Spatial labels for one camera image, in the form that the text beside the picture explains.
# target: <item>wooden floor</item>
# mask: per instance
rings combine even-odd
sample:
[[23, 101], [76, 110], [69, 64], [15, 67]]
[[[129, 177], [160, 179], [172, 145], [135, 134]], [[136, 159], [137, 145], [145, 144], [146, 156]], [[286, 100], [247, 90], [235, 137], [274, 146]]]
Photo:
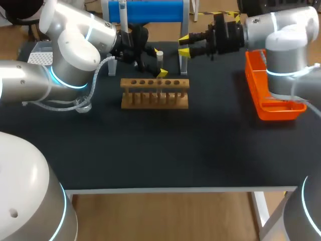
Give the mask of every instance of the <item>wooden floor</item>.
[[78, 241], [255, 241], [247, 193], [80, 195]]

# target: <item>black tabletop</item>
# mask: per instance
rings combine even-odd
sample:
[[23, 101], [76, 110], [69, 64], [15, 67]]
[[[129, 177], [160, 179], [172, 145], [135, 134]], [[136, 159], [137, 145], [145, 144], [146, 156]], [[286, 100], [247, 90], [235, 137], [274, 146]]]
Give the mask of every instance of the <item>black tabletop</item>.
[[[164, 65], [179, 77], [176, 55]], [[244, 66], [244, 52], [199, 57], [188, 65], [189, 109], [125, 110], [120, 79], [150, 75], [119, 63], [108, 77], [106, 65], [89, 113], [2, 106], [0, 131], [34, 144], [65, 189], [298, 185], [320, 161], [321, 122], [309, 110], [292, 122], [259, 120]]]

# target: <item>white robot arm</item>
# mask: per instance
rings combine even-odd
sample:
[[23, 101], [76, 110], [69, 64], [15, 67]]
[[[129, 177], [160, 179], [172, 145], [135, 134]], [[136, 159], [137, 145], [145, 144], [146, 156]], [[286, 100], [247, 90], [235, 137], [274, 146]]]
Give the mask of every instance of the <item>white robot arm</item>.
[[2, 103], [75, 100], [92, 80], [99, 52], [109, 53], [121, 42], [112, 24], [58, 0], [45, 4], [40, 30], [52, 41], [52, 66], [1, 60]]
[[0, 240], [75, 241], [75, 210], [41, 152], [0, 133], [0, 153]]

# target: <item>test tube rack hole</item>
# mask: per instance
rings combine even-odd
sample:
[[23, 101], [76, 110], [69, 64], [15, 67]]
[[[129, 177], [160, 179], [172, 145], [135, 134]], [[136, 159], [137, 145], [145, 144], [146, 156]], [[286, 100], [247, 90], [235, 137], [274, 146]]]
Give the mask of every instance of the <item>test tube rack hole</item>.
[[187, 109], [190, 88], [188, 79], [123, 78], [123, 109]]

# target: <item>orange plastic basket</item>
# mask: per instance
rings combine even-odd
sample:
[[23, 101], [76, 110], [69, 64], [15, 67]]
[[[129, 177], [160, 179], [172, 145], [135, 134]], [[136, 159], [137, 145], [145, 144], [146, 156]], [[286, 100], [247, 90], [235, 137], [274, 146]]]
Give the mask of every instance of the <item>orange plastic basket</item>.
[[271, 98], [267, 87], [266, 66], [259, 51], [246, 52], [245, 56], [246, 79], [260, 119], [286, 121], [296, 119], [299, 114], [305, 112], [305, 104]]

